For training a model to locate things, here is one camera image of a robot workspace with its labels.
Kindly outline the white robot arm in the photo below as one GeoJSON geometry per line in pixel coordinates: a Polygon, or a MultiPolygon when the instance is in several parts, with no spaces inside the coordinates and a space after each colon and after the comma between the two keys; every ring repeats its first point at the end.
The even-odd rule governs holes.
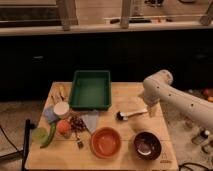
{"type": "Polygon", "coordinates": [[[172,104],[192,120],[207,129],[213,129],[213,103],[200,99],[171,86],[173,75],[160,70],[143,80],[142,98],[148,106],[159,100],[172,104]]]}

